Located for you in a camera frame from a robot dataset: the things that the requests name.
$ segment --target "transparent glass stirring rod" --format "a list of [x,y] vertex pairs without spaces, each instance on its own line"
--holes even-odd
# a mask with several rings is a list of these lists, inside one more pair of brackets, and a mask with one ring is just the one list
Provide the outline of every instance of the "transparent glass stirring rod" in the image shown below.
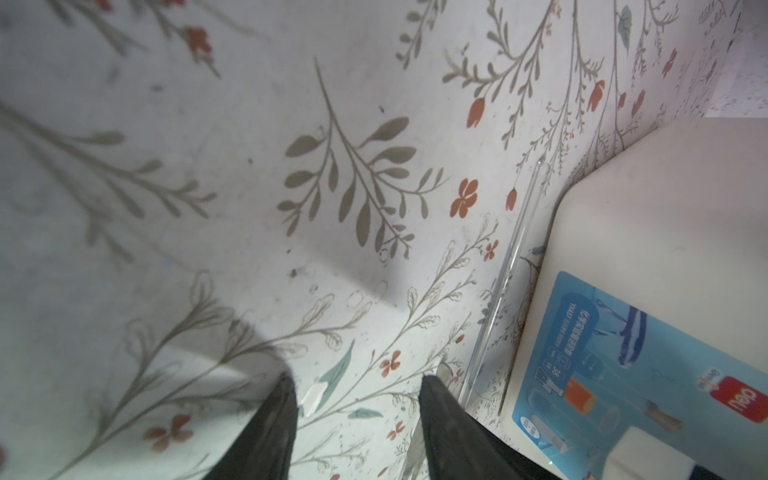
[[496,321],[498,311],[502,306],[502,300],[506,293],[507,285],[509,284],[512,273],[515,267],[519,264],[518,259],[520,257],[520,249],[525,241],[525,234],[528,232],[528,228],[531,225],[531,219],[534,216],[536,207],[544,196],[544,185],[549,178],[549,171],[550,167],[545,163],[545,156],[542,155],[536,162],[533,172],[531,173],[531,181],[528,184],[528,189],[525,191],[520,216],[515,225],[515,231],[512,233],[512,239],[504,257],[502,270],[498,274],[498,279],[496,279],[491,308],[488,309],[485,321],[480,327],[480,334],[475,342],[475,348],[472,350],[472,357],[470,357],[469,364],[467,365],[467,373],[464,377],[464,382],[462,383],[462,389],[458,393],[458,403],[463,409],[466,409],[469,396],[475,388],[475,382],[480,373],[480,367],[485,358],[485,352],[488,349],[488,341],[491,338],[491,329]]

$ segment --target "red logo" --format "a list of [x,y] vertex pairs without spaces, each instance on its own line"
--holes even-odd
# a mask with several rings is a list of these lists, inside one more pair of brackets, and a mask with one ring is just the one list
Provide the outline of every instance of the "red logo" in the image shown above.
[[723,379],[710,395],[755,423],[761,423],[768,418],[768,396],[732,376]]

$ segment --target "speckled surface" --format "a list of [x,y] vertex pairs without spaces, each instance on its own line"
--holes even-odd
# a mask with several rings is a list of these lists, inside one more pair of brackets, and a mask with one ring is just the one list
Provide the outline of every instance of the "speckled surface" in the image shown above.
[[768,118],[768,2],[743,0],[708,117]]

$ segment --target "product label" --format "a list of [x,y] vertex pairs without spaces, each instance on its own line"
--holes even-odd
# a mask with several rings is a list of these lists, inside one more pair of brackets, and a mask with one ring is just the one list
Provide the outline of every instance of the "product label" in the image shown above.
[[634,465],[630,427],[670,458],[765,479],[766,392],[765,373],[561,272],[512,420],[569,479]]

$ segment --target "floral pattern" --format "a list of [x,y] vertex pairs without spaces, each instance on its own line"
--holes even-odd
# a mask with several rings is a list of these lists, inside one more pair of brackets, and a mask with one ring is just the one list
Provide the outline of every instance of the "floral pattern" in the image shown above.
[[[0,93],[18,344],[0,359],[28,369],[3,391],[2,474],[198,480],[290,371],[293,476],[400,478],[420,379],[440,365],[450,389],[465,381],[518,185],[542,160],[545,202],[468,406],[503,438],[553,206],[653,129],[702,115],[739,5],[9,10],[0,35],[30,55],[7,58]],[[36,429],[50,435],[34,445],[13,433]]]

